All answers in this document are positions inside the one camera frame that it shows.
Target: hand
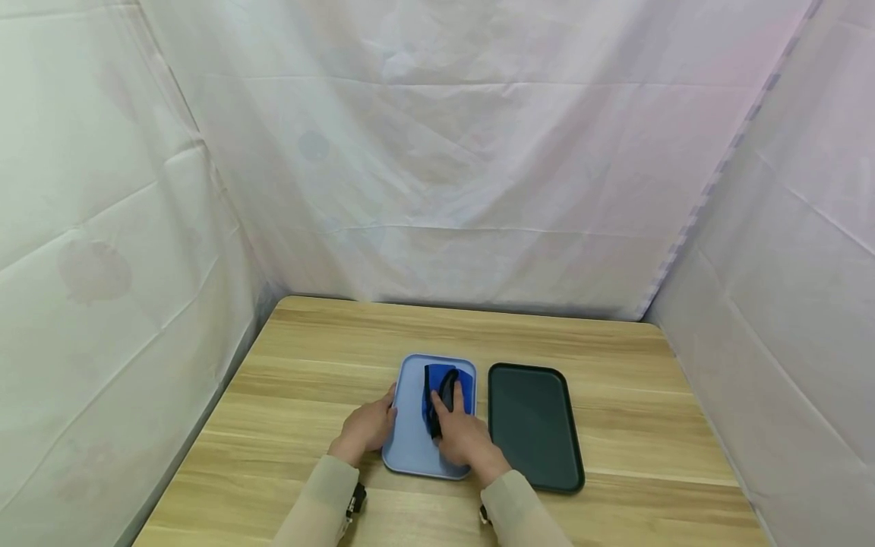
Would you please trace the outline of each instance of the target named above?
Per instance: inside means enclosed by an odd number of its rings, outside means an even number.
[[[382,399],[353,410],[343,423],[339,437],[328,448],[328,455],[358,467],[365,452],[380,450],[398,416],[398,409],[392,408],[394,396],[395,385],[392,384]]]
[[[489,438],[487,425],[465,414],[461,382],[456,382],[452,395],[453,412],[446,408],[436,391],[431,392],[431,402],[443,433],[438,449],[447,461],[456,466],[471,466],[484,487],[511,470],[501,449]]]

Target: beige sleeve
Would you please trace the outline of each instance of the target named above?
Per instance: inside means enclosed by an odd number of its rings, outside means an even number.
[[[571,547],[535,490],[510,471],[480,493],[501,547]]]
[[[358,469],[323,456],[270,547],[336,547],[358,482]]]

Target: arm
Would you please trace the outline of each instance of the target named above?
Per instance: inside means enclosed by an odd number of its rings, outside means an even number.
[[[270,547],[335,547],[346,531],[347,508],[365,452],[379,450],[395,425],[395,385],[379,401],[346,419],[343,431],[310,475]]]
[[[458,466],[471,466],[485,489],[480,498],[503,547],[571,547],[568,537],[541,504],[520,473],[514,471],[489,438],[487,425],[465,414],[461,384],[456,383],[453,412],[436,392],[431,401],[444,437],[440,451]]]

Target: tray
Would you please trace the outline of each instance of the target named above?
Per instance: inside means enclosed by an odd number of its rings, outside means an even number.
[[[393,403],[398,408],[398,418],[392,435],[383,446],[383,463],[396,473],[462,480],[471,472],[470,467],[454,466],[443,459],[423,421],[425,366],[431,364],[452,365],[471,375],[474,379],[472,408],[474,414],[477,413],[477,369],[470,361],[438,355],[408,355],[398,372]]]
[[[553,368],[489,369],[489,434],[532,487],[575,494],[586,482],[565,376]]]

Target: dark green tray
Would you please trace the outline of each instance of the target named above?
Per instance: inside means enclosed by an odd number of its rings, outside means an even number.
[[[576,494],[586,482],[568,383],[558,370],[489,369],[489,434],[532,487]]]

